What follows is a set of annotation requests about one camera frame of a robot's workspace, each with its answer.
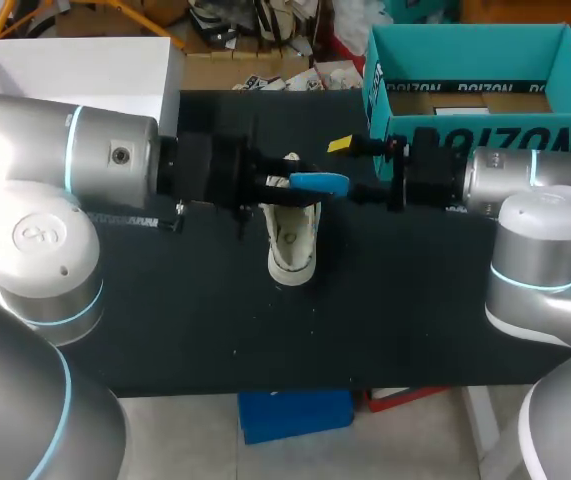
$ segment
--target white box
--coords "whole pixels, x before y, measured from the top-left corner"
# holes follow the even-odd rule
[[[0,93],[154,117],[176,135],[183,56],[164,37],[0,40]]]

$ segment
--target white sneaker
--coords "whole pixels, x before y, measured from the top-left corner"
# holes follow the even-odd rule
[[[295,153],[290,153],[285,158],[300,160]],[[289,188],[289,180],[267,177],[267,185]],[[316,268],[316,233],[321,219],[321,204],[305,208],[266,204],[260,206],[265,214],[269,234],[269,273],[282,285],[302,285],[312,278]]]

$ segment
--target shoe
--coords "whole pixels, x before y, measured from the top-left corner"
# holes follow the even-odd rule
[[[290,153],[288,160],[300,160]],[[289,188],[289,180],[267,177],[267,185]],[[267,267],[274,280],[294,287],[309,281],[316,268],[316,234],[321,219],[321,204],[305,208],[261,204],[269,235]]]
[[[281,46],[296,32],[292,0],[254,0],[261,36]]]

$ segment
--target floor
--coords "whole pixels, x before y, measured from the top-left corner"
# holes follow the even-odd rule
[[[516,414],[525,392],[524,387],[491,389],[501,426]],[[385,412],[358,411],[348,428],[253,446],[244,444],[239,431],[235,395],[122,404],[134,444],[128,480],[479,478],[457,389]]]

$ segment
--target black table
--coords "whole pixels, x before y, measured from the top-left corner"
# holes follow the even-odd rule
[[[266,153],[375,181],[371,160],[324,153],[365,133],[360,92],[184,93],[179,129],[242,134],[253,114]],[[316,274],[296,288],[267,271],[259,210],[242,242],[205,205],[182,235],[97,228],[108,310],[63,352],[119,396],[533,383],[571,356],[486,320],[490,220],[330,202]]]

